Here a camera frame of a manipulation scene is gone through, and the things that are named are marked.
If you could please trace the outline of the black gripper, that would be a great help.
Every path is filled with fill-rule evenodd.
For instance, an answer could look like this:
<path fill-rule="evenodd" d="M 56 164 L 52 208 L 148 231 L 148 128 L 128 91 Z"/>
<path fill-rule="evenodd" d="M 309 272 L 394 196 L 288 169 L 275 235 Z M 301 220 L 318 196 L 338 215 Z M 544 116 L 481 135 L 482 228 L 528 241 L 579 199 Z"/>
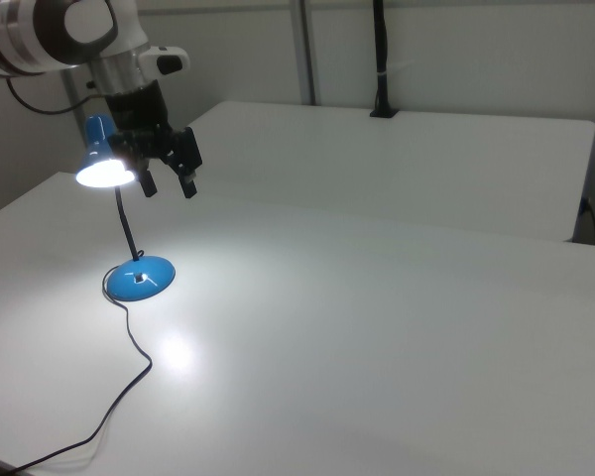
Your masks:
<path fill-rule="evenodd" d="M 108 138 L 112 152 L 126 170 L 137 172 L 143 194 L 153 197 L 158 192 L 148 163 L 160 159 L 177 174 L 184 197 L 193 198 L 202 157 L 191 128 L 174 133 L 159 83 L 153 80 L 126 93 L 106 95 L 105 102 L 116 127 Z"/>

